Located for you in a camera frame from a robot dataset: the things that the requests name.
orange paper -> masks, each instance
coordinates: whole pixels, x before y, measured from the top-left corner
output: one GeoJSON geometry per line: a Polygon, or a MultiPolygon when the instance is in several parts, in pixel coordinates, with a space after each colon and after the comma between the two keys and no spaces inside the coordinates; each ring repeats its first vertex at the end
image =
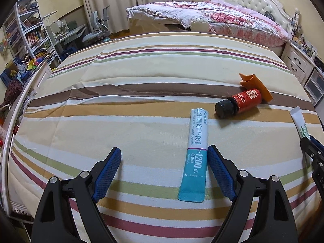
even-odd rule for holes
{"type": "Polygon", "coordinates": [[[247,90],[254,88],[258,89],[261,92],[262,99],[264,99],[266,102],[273,100],[271,93],[267,90],[265,85],[263,85],[263,83],[260,81],[260,79],[257,78],[256,75],[243,75],[240,73],[240,76],[243,80],[241,82],[241,85],[247,90]]]}

drawer handle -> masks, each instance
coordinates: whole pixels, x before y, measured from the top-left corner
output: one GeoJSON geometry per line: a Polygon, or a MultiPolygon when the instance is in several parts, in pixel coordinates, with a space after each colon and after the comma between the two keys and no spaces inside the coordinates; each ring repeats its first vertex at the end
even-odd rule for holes
{"type": "Polygon", "coordinates": [[[302,63],[300,63],[299,59],[298,58],[294,58],[294,60],[298,60],[299,64],[301,65],[302,63]]]}
{"type": "Polygon", "coordinates": [[[293,65],[290,65],[290,66],[291,66],[291,68],[292,68],[293,70],[298,71],[297,69],[294,69],[294,68],[293,68],[293,65]]]}

red bottle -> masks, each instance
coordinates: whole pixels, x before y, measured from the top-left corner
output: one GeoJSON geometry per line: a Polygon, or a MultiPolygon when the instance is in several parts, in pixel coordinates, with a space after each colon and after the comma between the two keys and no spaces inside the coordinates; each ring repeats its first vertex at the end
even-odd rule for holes
{"type": "Polygon", "coordinates": [[[216,103],[215,111],[218,117],[223,119],[252,109],[261,102],[262,96],[260,91],[251,89],[216,103]]]}

gray chair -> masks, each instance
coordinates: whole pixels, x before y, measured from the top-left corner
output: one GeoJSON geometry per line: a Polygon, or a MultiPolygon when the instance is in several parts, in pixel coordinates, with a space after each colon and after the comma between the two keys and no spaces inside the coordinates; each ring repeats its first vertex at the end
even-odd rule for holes
{"type": "Polygon", "coordinates": [[[108,20],[109,20],[109,16],[107,13],[108,7],[103,9],[104,17],[102,19],[98,18],[97,11],[94,11],[91,14],[90,23],[91,23],[91,26],[93,27],[94,31],[92,33],[84,36],[82,39],[82,42],[89,42],[91,40],[102,40],[102,39],[104,39],[104,42],[106,42],[106,41],[110,40],[109,35],[111,32],[108,29],[108,20]]]}

white tube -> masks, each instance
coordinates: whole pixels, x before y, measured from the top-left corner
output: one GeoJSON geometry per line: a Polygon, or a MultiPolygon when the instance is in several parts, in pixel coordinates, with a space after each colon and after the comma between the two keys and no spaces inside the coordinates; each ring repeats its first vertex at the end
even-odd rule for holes
{"type": "Polygon", "coordinates": [[[300,109],[300,107],[296,107],[296,108],[292,109],[290,111],[290,115],[294,120],[294,123],[295,123],[296,128],[299,133],[299,137],[300,138],[307,137],[310,139],[309,133],[307,130],[307,126],[306,126],[306,122],[305,122],[305,119],[303,117],[302,110],[300,109]]]}
{"type": "Polygon", "coordinates": [[[202,203],[205,199],[208,146],[208,111],[192,109],[187,156],[178,194],[180,201],[202,203]]]}

